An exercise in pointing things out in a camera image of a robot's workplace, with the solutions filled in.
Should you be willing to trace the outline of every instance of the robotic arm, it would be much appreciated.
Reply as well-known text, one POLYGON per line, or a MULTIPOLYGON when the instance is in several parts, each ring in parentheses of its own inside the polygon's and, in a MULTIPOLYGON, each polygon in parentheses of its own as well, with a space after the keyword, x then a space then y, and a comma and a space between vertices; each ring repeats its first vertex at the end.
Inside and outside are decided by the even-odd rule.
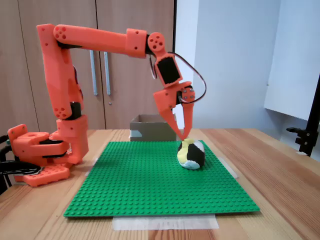
POLYGON ((154 55, 154 70, 164 89, 153 94, 160 115, 175 133, 184 140, 192 128, 195 92, 191 82, 179 83, 181 73, 173 53, 165 50, 165 39, 161 33, 150 35, 144 30, 127 29, 126 34, 103 31, 93 28, 44 24, 37 26, 45 70, 45 80, 52 108, 60 120, 72 116, 72 102, 80 103, 83 97, 72 65, 70 48, 90 49, 110 53, 125 54, 134 58, 154 55), (184 133, 178 129, 172 113, 176 104, 182 104, 184 133))
POLYGON ((201 99, 206 91, 196 100, 191 82, 179 83, 183 78, 175 56, 191 67, 205 86, 206 84, 201 75, 182 57, 173 52, 166 52, 165 39, 161 33, 154 32, 148 35, 144 30, 127 29, 126 34, 121 34, 87 27, 52 24, 38 25, 37 31, 42 49, 45 81, 54 115, 58 118, 57 131, 52 134, 28 132, 25 124, 9 129, 8 135, 3 137, 5 140, 9 139, 11 146, 5 150, 12 150, 15 159, 20 160, 20 163, 27 162, 32 165, 27 168, 41 172, 30 175, 26 164, 10 162, 4 171, 0 170, 0 175, 20 174, 14 176, 17 182, 25 182, 36 187, 68 178, 69 168, 73 164, 81 163, 88 152, 88 119, 81 113, 84 100, 77 72, 72 64, 71 48, 119 53, 134 58, 155 56, 153 66, 150 60, 152 75, 158 76, 163 85, 163 90, 153 93, 158 112, 182 140, 189 135, 194 102, 201 99), (177 104, 182 104, 183 107, 183 134, 172 113, 177 104))

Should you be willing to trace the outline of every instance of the ball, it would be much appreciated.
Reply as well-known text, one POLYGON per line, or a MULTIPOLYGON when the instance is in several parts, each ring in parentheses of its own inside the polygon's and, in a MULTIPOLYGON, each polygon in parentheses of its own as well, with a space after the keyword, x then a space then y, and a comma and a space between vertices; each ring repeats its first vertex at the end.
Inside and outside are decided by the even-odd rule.
POLYGON ((191 170, 196 170, 205 165, 205 148, 202 142, 187 138, 178 148, 177 158, 179 164, 191 170))

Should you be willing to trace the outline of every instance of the table surface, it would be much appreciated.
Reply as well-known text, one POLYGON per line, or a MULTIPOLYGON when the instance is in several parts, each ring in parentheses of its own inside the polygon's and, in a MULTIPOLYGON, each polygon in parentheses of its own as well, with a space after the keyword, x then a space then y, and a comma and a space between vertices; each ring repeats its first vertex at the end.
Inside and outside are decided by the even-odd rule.
POLYGON ((69 203, 109 141, 129 130, 89 130, 89 152, 67 180, 0 196, 0 239, 320 239, 320 164, 256 129, 193 129, 238 174, 261 211, 217 215, 219 229, 114 231, 112 217, 67 219, 69 203))

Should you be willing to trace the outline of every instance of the metal handle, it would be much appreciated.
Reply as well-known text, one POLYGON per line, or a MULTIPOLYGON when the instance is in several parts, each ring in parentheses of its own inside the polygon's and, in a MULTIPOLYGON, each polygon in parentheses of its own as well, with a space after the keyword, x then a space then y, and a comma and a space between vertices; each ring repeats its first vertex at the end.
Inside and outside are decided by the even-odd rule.
POLYGON ((91 62, 91 73, 92 73, 92 84, 93 84, 93 95, 97 96, 97 79, 96 79, 96 68, 95 68, 95 58, 94 51, 90 50, 90 62, 91 62))
POLYGON ((105 51, 104 55, 104 70, 105 70, 105 83, 106 83, 106 94, 111 95, 110 90, 110 78, 109 78, 109 64, 108 64, 108 53, 105 51))

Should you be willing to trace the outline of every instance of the cabinet door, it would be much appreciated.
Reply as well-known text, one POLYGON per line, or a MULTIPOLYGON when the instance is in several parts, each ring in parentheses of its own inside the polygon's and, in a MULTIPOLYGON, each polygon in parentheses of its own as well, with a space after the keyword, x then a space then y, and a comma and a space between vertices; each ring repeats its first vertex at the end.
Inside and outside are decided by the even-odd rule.
MULTIPOLYGON (((160 32, 165 49, 172 50, 174 27, 173 0, 97 0, 98 28, 126 33, 127 28, 160 32)), ((110 93, 107 95, 105 61, 100 54, 107 129, 128 129, 138 114, 155 114, 153 93, 163 89, 151 75, 149 60, 109 53, 110 93)))
MULTIPOLYGON (((56 117, 46 87, 43 58, 36 25, 67 24, 97 28, 96 4, 94 0, 19 0, 18 2, 39 129, 40 131, 53 132, 57 129, 56 117)), ((99 53, 95 52, 97 96, 94 95, 93 90, 89 50, 71 49, 71 56, 82 89, 83 114, 88 115, 89 128, 105 129, 99 53)))
POLYGON ((19 124, 38 132, 17 0, 1 1, 0 23, 0 135, 19 124))

